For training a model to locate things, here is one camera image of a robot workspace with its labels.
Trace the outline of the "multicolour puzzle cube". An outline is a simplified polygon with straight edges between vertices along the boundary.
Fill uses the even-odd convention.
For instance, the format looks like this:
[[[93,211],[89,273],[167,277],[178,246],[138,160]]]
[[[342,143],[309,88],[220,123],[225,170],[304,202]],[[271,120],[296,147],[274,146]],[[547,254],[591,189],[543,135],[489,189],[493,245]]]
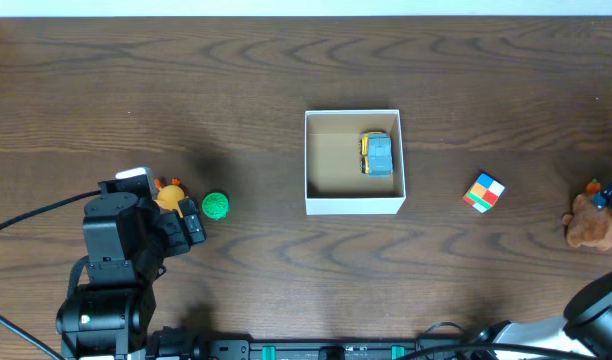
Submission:
[[[486,173],[481,173],[462,199],[479,213],[485,213],[495,206],[505,186]]]

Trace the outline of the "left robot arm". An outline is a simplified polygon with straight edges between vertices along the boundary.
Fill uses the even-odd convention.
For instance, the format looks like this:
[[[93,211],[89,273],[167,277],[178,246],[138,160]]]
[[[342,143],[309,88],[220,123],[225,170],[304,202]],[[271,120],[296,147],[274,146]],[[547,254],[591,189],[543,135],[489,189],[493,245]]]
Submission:
[[[164,260],[206,239],[189,198],[162,213],[155,201],[129,192],[106,193],[85,206],[83,233],[88,258],[78,267],[89,282],[70,279],[56,317],[66,359],[125,359],[145,347],[156,302],[153,283]]]

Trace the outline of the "yellow grey toy truck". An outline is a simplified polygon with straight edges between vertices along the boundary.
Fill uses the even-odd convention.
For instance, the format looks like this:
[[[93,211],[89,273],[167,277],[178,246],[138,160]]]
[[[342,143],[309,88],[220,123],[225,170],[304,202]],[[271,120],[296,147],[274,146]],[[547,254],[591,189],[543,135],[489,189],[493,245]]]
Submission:
[[[360,136],[361,172],[372,178],[393,173],[392,141],[386,132],[368,131]]]

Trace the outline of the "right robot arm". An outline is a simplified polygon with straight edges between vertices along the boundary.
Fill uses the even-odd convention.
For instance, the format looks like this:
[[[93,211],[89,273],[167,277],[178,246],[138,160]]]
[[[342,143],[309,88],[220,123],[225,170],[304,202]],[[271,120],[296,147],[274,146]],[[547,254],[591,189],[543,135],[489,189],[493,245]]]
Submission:
[[[606,187],[588,183],[562,217],[562,225],[569,246],[610,249],[612,182]],[[561,317],[524,324],[505,321],[480,332],[477,339],[612,359],[612,271],[580,290]]]

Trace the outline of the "orange toy duck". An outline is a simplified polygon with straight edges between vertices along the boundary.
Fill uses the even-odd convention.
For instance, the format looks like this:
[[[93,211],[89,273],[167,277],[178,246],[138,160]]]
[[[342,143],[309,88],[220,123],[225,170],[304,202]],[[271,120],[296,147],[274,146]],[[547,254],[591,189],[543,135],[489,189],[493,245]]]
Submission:
[[[159,179],[154,180],[155,187],[158,191],[155,202],[161,209],[168,211],[176,211],[180,216],[183,216],[179,202],[186,199],[185,191],[181,187],[179,178],[173,178],[171,183],[164,185]]]

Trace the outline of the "brown plush bear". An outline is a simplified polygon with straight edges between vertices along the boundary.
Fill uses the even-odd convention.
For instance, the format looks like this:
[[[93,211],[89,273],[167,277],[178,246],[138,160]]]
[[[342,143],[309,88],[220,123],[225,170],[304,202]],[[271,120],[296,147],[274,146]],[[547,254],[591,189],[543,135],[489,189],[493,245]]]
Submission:
[[[612,247],[612,209],[597,205],[601,185],[592,179],[585,190],[577,194],[571,205],[571,212],[562,216],[565,240],[569,246],[597,248],[607,251]]]

